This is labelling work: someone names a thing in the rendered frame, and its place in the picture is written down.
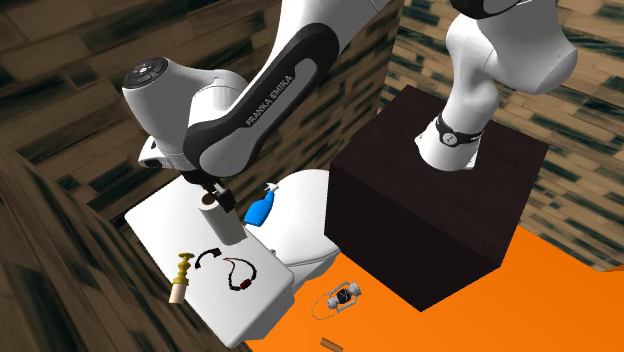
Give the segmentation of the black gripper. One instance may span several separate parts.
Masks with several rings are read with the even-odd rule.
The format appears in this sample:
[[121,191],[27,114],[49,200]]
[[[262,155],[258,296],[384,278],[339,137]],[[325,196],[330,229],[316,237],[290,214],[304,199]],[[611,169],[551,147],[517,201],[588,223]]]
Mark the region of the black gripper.
[[227,187],[217,184],[218,179],[216,177],[209,175],[200,169],[183,171],[182,176],[187,182],[199,185],[203,189],[210,191],[226,213],[234,209],[235,198],[233,193]]

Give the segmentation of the white paper towel roll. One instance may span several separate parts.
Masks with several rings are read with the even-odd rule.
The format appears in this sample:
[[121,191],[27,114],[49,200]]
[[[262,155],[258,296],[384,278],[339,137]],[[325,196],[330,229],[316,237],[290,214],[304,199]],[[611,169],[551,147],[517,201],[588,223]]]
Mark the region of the white paper towel roll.
[[247,237],[236,212],[226,212],[212,194],[201,197],[198,209],[222,244],[235,245]]

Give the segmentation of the blue spray bottle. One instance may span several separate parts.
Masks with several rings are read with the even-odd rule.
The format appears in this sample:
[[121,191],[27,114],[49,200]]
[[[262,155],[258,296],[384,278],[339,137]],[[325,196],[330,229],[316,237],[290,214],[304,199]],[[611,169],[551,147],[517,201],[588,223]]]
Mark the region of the blue spray bottle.
[[244,216],[244,222],[249,225],[260,227],[268,218],[275,199],[275,192],[279,186],[275,183],[268,183],[265,188],[266,195],[255,201],[247,210]]

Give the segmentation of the black curved headband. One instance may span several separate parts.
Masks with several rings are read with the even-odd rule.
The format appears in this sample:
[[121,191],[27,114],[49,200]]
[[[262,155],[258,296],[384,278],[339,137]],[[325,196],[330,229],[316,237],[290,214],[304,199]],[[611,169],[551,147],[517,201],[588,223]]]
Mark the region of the black curved headband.
[[222,255],[222,251],[219,248],[212,248],[212,249],[203,251],[201,254],[197,256],[197,259],[194,264],[195,269],[201,268],[201,260],[207,255],[211,255],[213,258],[217,258]]

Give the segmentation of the yellow and beige candlestick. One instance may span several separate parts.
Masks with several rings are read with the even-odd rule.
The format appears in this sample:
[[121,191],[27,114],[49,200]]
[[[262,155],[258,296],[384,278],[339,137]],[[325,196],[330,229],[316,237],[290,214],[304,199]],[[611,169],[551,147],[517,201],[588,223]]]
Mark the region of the yellow and beige candlestick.
[[168,302],[170,304],[182,304],[185,300],[189,286],[188,270],[191,267],[190,260],[195,257],[193,253],[182,252],[178,254],[180,261],[177,263],[177,274],[172,279],[171,291]]

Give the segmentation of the dark robot stand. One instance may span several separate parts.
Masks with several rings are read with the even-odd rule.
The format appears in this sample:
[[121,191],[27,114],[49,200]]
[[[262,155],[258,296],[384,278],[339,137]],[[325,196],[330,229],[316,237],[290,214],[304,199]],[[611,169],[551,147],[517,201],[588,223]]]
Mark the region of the dark robot stand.
[[436,170],[414,139],[443,106],[406,86],[329,170],[326,236],[419,311],[501,266],[548,151],[491,121],[473,169]]

